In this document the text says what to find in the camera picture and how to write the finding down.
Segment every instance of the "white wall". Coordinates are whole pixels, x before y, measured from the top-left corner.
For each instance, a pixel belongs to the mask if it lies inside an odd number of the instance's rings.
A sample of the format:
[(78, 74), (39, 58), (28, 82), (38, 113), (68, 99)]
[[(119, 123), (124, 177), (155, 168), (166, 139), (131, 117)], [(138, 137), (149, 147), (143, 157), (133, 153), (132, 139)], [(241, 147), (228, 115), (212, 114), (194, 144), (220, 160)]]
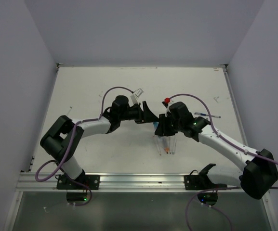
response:
[[(278, 0), (263, 3), (229, 64), (229, 77), (249, 144), (278, 160)], [(278, 216), (278, 191), (271, 195)]]
[(264, 0), (26, 0), (54, 59), (82, 66), (227, 64)]
[(55, 64), (22, 0), (0, 0), (0, 230), (31, 158)]

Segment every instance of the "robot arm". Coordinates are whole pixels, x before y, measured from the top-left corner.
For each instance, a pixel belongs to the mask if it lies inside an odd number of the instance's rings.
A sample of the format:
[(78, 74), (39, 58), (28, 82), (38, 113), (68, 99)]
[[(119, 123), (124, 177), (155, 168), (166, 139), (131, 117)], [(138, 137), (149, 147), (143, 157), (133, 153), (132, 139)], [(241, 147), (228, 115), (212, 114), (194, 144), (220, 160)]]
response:
[[(85, 172), (73, 156), (82, 138), (95, 134), (111, 133), (120, 126), (120, 122), (123, 120), (134, 120), (137, 124), (158, 122), (158, 117), (149, 110), (145, 101), (142, 102), (143, 110), (135, 99), (132, 98), (132, 101), (135, 104), (130, 107), (126, 96), (120, 95), (116, 97), (109, 110), (105, 110), (99, 119), (83, 120), (82, 123), (76, 126), (75, 131), (72, 130), (79, 120), (72, 120), (66, 115), (62, 115), (43, 136), (40, 145), (57, 161), (57, 163), (61, 163), (66, 154), (67, 147), (71, 145), (61, 169), (71, 179), (79, 183), (85, 183)], [(71, 131), (75, 132), (72, 141)]]
[[(268, 150), (263, 149), (259, 152), (256, 149), (247, 147), (221, 133), (218, 129), (216, 129), (216, 134), (208, 120), (202, 117), (194, 118), (188, 111), (186, 105), (182, 102), (173, 103), (170, 106), (166, 103), (164, 103), (164, 105), (167, 106), (168, 110), (166, 115), (159, 115), (159, 126), (155, 131), (155, 135), (171, 136), (177, 132), (182, 132), (186, 137), (193, 138), (195, 141), (215, 149), (241, 170), (242, 175), (238, 177), (240, 186), (248, 195), (255, 199), (261, 199), (278, 180), (278, 171), (275, 164), (247, 154), (247, 152), (257, 153), (258, 155), (273, 160), (273, 155)], [(245, 150), (245, 152), (243, 153), (232, 147), (232, 145), (221, 139), (219, 134), (235, 146)], [(206, 181), (205, 178), (208, 177), (207, 172), (213, 166), (209, 166), (205, 174), (201, 174), (201, 181)]]
[[(158, 136), (172, 136), (177, 132), (182, 132), (186, 137), (215, 149), (240, 169), (240, 171), (233, 170), (228, 173), (225, 169), (214, 167), (215, 164), (209, 164), (198, 175), (189, 175), (185, 179), (185, 182), (189, 181), (191, 185), (198, 186), (197, 188), (190, 187), (189, 189), (209, 189), (215, 188), (216, 184), (218, 187), (221, 184), (223, 186), (225, 183), (240, 186), (251, 197), (260, 199), (278, 180), (275, 164), (243, 153), (224, 142), (214, 133), (208, 120), (200, 116), (194, 118), (184, 103), (177, 102), (170, 106), (165, 105), (168, 109), (167, 113), (160, 114), (159, 118), (149, 110), (145, 101), (142, 102), (142, 106), (143, 110), (138, 103), (130, 107), (126, 96), (118, 96), (100, 119), (88, 122), (83, 121), (79, 124), (74, 131), (75, 135), (70, 151), (61, 169), (73, 180), (84, 183), (85, 172), (73, 156), (80, 139), (95, 134), (111, 133), (120, 126), (121, 121), (134, 120), (137, 124), (159, 122), (155, 131), (155, 135)], [(40, 141), (40, 145), (58, 163), (61, 162), (67, 147), (70, 145), (71, 130), (76, 122), (76, 120), (71, 120), (65, 115), (59, 117)], [(67, 136), (63, 139), (60, 136), (61, 133), (67, 134)], [(272, 154), (265, 149), (258, 152), (250, 147), (245, 147), (245, 145), (238, 143), (223, 133), (221, 135), (238, 147), (242, 147), (243, 150), (273, 159)]]

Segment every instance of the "cable connector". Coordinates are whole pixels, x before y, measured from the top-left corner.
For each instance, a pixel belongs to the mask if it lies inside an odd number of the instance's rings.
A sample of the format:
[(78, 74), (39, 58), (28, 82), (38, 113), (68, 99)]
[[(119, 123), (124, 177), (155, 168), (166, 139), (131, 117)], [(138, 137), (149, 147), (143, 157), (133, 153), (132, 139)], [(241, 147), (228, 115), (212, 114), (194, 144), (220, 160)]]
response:
[(141, 88), (139, 88), (131, 94), (130, 98), (133, 104), (139, 104), (138, 98), (143, 94), (143, 92), (144, 91)]

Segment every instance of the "white table surface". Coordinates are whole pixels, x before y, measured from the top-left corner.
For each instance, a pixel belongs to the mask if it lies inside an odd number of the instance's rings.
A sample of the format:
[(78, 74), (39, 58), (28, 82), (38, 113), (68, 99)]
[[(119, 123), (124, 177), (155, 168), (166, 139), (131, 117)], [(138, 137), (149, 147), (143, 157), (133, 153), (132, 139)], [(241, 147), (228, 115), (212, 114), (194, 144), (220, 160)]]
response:
[[(214, 123), (222, 132), (242, 142), (233, 104), (221, 68), (120, 68), (120, 67), (61, 67), (53, 90), (41, 137), (61, 116), (75, 119), (95, 118), (100, 114), (101, 100), (105, 91), (114, 86), (132, 90), (142, 88), (140, 100), (146, 100), (157, 116), (165, 112), (162, 101), (178, 93), (200, 97), (215, 118)], [(110, 106), (117, 95), (130, 96), (125, 90), (111, 91), (105, 101)], [(190, 112), (203, 112), (200, 102), (190, 97), (178, 97)], [(153, 140), (152, 124), (137, 125), (124, 121), (111, 134), (94, 135), (80, 141), (75, 157), (86, 172), (101, 173), (180, 173), (201, 170), (209, 163), (234, 167), (228, 159), (210, 147), (193, 139), (177, 135), (175, 155), (160, 156)], [(38, 145), (32, 172), (45, 161), (52, 159)], [(43, 171), (56, 168), (51, 164)]]

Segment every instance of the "red cap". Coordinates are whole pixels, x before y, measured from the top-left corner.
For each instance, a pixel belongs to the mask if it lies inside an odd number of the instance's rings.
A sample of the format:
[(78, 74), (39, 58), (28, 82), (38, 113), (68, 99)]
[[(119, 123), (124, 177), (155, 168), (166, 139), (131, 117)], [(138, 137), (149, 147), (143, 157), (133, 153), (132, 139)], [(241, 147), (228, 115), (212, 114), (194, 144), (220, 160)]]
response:
[(169, 102), (170, 102), (170, 99), (169, 99), (169, 98), (165, 98), (165, 99), (164, 99), (164, 102), (165, 102), (165, 103), (169, 103)]

